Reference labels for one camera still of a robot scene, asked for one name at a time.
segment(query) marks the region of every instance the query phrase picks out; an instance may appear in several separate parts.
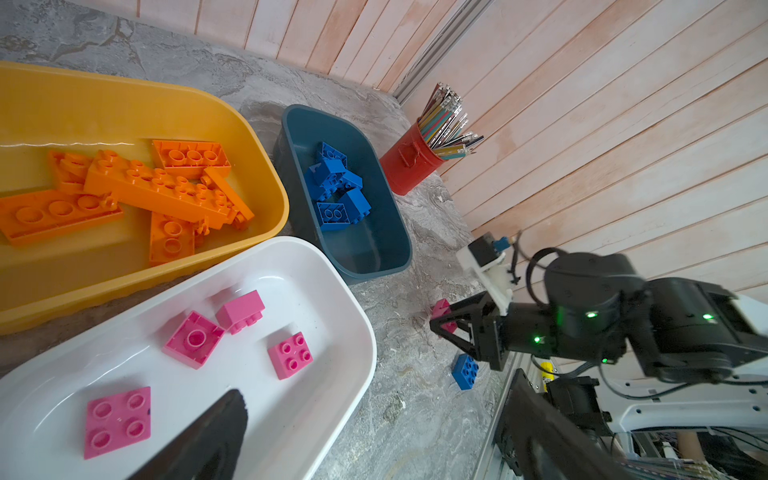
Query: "bundle of pencils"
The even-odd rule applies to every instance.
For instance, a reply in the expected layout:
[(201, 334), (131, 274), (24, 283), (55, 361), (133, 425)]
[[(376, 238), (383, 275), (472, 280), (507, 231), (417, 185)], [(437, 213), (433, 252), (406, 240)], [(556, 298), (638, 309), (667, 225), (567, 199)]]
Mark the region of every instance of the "bundle of pencils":
[(483, 136), (463, 133), (468, 123), (467, 114), (462, 115), (462, 98), (448, 85), (438, 83), (419, 118), (419, 130), (432, 152), (445, 161), (472, 153)]

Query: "plastic container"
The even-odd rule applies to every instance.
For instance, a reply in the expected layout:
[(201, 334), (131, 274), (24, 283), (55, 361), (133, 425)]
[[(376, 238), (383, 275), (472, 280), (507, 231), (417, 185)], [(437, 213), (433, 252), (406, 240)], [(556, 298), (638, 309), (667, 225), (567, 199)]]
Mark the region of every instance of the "plastic container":
[(400, 140), (381, 158), (382, 169), (398, 195), (405, 195), (420, 184), (445, 162), (432, 153), (419, 132), (419, 123), (413, 124)]
[[(348, 168), (362, 177), (362, 192), (371, 205), (367, 217), (344, 230), (320, 230), (315, 202), (304, 181), (306, 169), (316, 163), (316, 150), (321, 142), (347, 156)], [(351, 285), (408, 268), (412, 252), (406, 226), (376, 152), (357, 127), (320, 110), (291, 105), (283, 112), (283, 129), (274, 157), (291, 199), (294, 234), (320, 248), (344, 281)]]
[(208, 268), (274, 237), (286, 223), (285, 189), (253, 129), (212, 95), (0, 62), (0, 104), (0, 196), (53, 188), (51, 149), (89, 157), (114, 150), (152, 164), (152, 139), (205, 140), (227, 149), (227, 183), (256, 216), (246, 230), (224, 226), (196, 254), (155, 267), (147, 260), (151, 212), (128, 205), (122, 220), (25, 247), (2, 238), (0, 335)]
[[(193, 310), (209, 319), (258, 290), (263, 318), (226, 333), (199, 370), (163, 353)], [(277, 378), (268, 349), (301, 332), (313, 361)], [(230, 388), (248, 425), (235, 478), (310, 478), (373, 377), (370, 322), (328, 259), (277, 237), (19, 366), (0, 379), (2, 478), (127, 478)], [(152, 436), (83, 460), (85, 406), (152, 388)]]

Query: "white plastic tray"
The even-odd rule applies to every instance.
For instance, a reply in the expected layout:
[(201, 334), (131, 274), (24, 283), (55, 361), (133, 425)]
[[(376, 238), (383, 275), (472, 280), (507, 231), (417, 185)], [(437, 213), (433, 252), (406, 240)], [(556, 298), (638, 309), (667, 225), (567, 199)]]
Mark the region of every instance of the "white plastic tray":
[[(196, 310), (215, 321), (225, 302), (259, 290), (254, 326), (226, 334), (194, 370), (161, 352)], [(266, 353), (304, 333), (314, 362), (280, 381)], [(257, 245), (26, 362), (0, 379), (0, 477), (125, 478), (227, 390), (248, 427), (236, 478), (309, 478), (376, 366), (368, 317), (324, 255), (304, 240)], [(152, 387), (152, 437), (83, 460), (89, 400)]]

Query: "pink lego brick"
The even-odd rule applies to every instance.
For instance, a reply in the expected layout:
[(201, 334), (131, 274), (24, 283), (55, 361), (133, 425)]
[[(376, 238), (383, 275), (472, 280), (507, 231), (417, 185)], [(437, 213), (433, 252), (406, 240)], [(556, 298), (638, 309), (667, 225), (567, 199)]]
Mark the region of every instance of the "pink lego brick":
[(224, 332), (223, 328), (198, 312), (192, 312), (165, 344), (163, 352), (193, 369), (199, 369), (205, 365)]
[[(432, 308), (432, 319), (436, 319), (439, 316), (448, 315), (450, 312), (451, 304), (448, 303), (448, 300), (438, 300), (434, 308)], [(458, 325), (456, 325), (456, 322), (450, 322), (443, 325), (442, 328), (448, 330), (450, 333), (454, 333), (458, 328)]]
[(264, 310), (264, 302), (261, 301), (259, 293), (254, 290), (224, 304), (216, 313), (216, 319), (219, 325), (234, 335), (256, 323), (261, 318), (262, 310)]
[(94, 458), (150, 438), (150, 387), (88, 402), (85, 455)]
[(312, 363), (310, 348), (301, 332), (267, 350), (277, 378), (284, 380)]

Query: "red cup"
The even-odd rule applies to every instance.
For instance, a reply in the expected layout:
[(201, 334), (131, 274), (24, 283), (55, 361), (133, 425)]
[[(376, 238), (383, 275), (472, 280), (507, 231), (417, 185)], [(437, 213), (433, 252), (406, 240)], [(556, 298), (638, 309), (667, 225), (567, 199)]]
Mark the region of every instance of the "red cup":
[(379, 159), (389, 187), (405, 195), (420, 184), (444, 160), (432, 153), (419, 131), (418, 121)]

